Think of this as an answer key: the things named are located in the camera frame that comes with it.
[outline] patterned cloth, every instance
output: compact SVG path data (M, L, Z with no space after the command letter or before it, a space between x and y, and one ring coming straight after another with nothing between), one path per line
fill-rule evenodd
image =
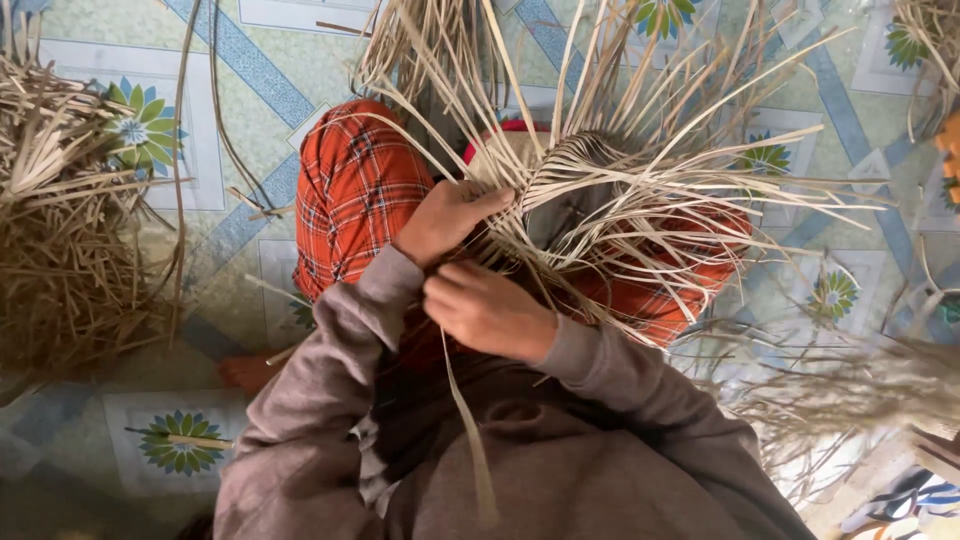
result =
M373 100L347 102L329 110L300 147L297 185L297 249L294 284L312 301L337 281L356 282L380 247L396 237L434 182L417 150L378 118L397 122L386 106ZM505 125L525 130L520 121ZM539 131L546 128L537 126ZM714 216L724 225L746 228L745 216ZM683 219L661 225L677 230L706 229ZM647 253L675 263L665 253L648 247ZM691 246L689 251L718 253L719 246ZM701 264L695 268L703 284L717 290L735 270L733 264ZM623 280L607 284L596 275L568 280L590 298L621 313L646 320L640 330L654 343L668 345L688 323L674 298L658 285ZM706 306L702 294L689 289L678 296L696 317ZM407 335L397 361L423 368L442 359L440 330L418 307L406 318Z

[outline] orange object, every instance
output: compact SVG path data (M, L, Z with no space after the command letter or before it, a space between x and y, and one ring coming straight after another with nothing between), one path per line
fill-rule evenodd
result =
M944 160L944 178L957 177L957 156L960 156L960 113L955 112L944 122L944 130L937 135L934 142L941 151L947 151ZM960 203L956 194L950 194L954 203Z

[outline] person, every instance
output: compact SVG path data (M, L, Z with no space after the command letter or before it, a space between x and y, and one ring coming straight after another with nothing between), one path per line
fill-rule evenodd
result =
M222 472L215 538L814 538L760 468L750 426L659 349L468 260L432 271L516 196L433 185L368 114L396 121L353 101L303 143L294 281L317 326L278 373L246 378L259 391ZM732 270L696 271L719 287ZM650 335L685 326L655 287L619 286L603 292ZM444 345L486 450L493 528L479 522Z

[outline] gray sweatshirt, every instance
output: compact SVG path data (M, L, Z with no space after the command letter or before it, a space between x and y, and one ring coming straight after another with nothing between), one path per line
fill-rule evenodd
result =
M377 380L374 399L378 362L396 352L422 283L388 245L356 285L324 292L317 330L250 405L216 538L814 538L760 469L749 425L659 351L564 317L539 373L454 360L501 516L481 529L443 372L397 376L389 393ZM556 380L535 387L542 374ZM358 439L365 417L375 430Z

